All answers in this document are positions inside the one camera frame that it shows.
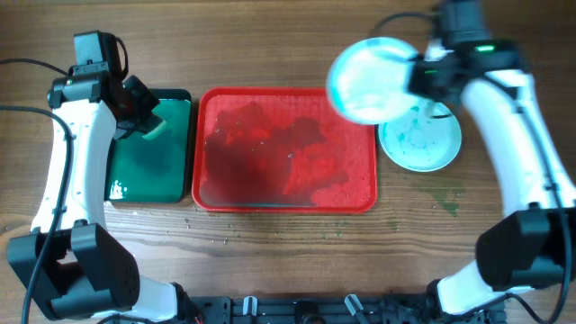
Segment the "light blue plate bottom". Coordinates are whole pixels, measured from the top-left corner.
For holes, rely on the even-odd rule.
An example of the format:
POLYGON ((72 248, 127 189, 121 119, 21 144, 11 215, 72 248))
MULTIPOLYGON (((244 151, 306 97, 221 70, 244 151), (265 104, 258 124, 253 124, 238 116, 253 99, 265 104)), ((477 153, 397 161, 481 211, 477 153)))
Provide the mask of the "light blue plate bottom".
POLYGON ((444 104, 424 100, 400 118, 379 125, 378 140, 392 162, 426 173, 447 167, 456 158, 463 135, 444 104))

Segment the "light blue plate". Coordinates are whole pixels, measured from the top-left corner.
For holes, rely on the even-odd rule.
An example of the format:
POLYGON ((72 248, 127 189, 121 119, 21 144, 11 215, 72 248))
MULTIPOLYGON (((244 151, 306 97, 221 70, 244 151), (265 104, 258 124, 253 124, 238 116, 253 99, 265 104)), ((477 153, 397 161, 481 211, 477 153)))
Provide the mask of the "light blue plate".
POLYGON ((326 81, 328 100, 348 121, 377 125, 396 120, 420 98, 408 89, 419 52, 404 40, 376 37, 346 48, 326 81))
POLYGON ((392 162, 426 173, 447 167, 456 158, 463 135, 444 104, 424 100, 400 118, 379 125, 378 140, 392 162))

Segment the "light blue plate top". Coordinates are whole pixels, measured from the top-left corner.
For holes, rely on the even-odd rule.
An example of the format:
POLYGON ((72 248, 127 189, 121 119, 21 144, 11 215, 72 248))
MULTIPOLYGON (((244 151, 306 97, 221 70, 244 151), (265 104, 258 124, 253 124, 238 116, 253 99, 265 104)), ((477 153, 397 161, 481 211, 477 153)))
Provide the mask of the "light blue plate top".
POLYGON ((408 89, 419 52, 404 40, 376 37, 346 48, 326 81, 328 100, 348 121, 377 125, 396 120, 420 98, 408 89))

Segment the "green sponge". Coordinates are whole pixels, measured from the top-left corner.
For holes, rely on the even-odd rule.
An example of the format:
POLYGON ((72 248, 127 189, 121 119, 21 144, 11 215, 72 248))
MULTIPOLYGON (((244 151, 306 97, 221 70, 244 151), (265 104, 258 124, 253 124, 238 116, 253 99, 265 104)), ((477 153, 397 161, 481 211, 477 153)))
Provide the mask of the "green sponge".
POLYGON ((151 114, 142 124, 143 135, 142 138, 145 140, 153 140, 156 138, 165 128, 166 121, 161 117, 151 114))

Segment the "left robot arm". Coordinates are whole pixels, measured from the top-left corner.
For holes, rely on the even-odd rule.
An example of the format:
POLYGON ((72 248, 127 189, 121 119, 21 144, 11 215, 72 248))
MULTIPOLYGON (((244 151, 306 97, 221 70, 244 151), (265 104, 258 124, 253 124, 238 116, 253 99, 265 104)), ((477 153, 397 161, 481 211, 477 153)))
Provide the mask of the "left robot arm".
POLYGON ((181 290, 140 274, 107 230, 104 185, 114 140, 157 137, 158 99, 135 76, 123 42, 102 31, 74 38, 76 64, 54 80, 45 114, 53 146, 40 208, 28 235, 12 238, 7 260, 25 286, 22 316, 48 320, 179 320, 181 290))

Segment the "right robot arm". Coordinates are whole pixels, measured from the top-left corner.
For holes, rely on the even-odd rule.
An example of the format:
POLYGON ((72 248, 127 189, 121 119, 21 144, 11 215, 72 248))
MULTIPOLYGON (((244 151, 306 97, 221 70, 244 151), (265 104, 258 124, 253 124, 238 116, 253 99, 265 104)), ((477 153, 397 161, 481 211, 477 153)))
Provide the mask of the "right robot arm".
POLYGON ((438 308, 464 317, 575 277, 575 187, 540 113, 535 80, 518 46, 492 38, 477 1, 444 1, 429 51, 408 89, 466 108, 498 178, 503 218, 479 236, 475 259, 435 286, 438 308))

